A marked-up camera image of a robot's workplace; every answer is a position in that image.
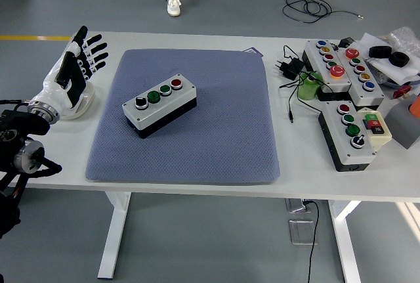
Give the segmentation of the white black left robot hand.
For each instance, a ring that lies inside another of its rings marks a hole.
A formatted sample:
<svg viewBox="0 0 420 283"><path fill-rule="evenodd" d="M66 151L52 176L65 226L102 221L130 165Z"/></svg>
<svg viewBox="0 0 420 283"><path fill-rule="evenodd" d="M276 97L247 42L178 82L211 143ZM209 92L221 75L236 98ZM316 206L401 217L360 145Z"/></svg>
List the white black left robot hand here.
<svg viewBox="0 0 420 283"><path fill-rule="evenodd" d="M43 81L41 92L33 100L54 108L63 115L75 110L82 101L92 75L105 67L107 43L102 35L88 37L86 26L70 39L62 55Z"/></svg>

